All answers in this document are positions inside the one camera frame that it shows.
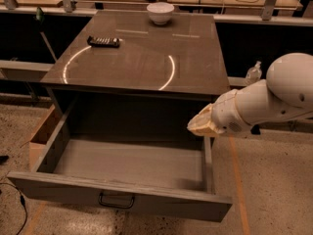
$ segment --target plastic bottle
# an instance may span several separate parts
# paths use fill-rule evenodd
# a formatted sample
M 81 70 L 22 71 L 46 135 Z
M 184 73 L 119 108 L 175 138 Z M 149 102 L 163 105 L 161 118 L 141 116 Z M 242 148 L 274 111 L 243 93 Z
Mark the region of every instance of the plastic bottle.
M 261 62 L 256 61 L 254 67 L 250 68 L 246 73 L 246 85 L 253 84 L 261 79 L 262 69 Z

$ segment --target open drawer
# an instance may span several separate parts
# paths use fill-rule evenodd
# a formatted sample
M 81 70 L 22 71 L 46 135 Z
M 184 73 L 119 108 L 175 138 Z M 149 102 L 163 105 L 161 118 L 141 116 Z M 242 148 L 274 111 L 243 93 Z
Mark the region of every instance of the open drawer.
M 186 128 L 206 104 L 81 92 L 32 172 L 8 178 L 32 199 L 221 221 L 232 201 L 212 192 L 210 139 Z

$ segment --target bowl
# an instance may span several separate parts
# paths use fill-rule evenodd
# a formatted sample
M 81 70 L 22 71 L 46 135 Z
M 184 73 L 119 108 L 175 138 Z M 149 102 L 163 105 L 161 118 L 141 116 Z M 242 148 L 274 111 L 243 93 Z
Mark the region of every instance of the bowl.
M 166 24 L 172 18 L 174 6 L 165 2 L 156 2 L 147 6 L 149 18 L 158 25 Z

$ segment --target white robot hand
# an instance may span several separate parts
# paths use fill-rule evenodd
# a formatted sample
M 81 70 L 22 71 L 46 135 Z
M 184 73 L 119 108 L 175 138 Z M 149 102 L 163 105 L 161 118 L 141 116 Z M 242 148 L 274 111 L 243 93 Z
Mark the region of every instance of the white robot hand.
M 313 117 L 313 57 L 287 54 L 270 66 L 266 80 L 221 95 L 188 123 L 198 136 L 238 133 L 262 122 Z

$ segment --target black drawer handle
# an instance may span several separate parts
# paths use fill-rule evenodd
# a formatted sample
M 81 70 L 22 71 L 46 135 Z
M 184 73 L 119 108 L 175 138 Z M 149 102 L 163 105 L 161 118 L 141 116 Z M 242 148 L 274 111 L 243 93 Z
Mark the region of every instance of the black drawer handle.
M 134 205 L 135 202 L 135 197 L 131 197 L 131 200 L 129 202 L 129 205 L 127 206 L 123 206 L 123 205 L 116 205 L 116 204 L 109 204 L 109 203 L 105 203 L 103 202 L 103 198 L 106 197 L 103 193 L 100 193 L 99 198 L 98 198 L 98 203 L 103 206 L 103 207 L 107 207 L 107 208 L 119 208 L 119 209 L 131 209 Z

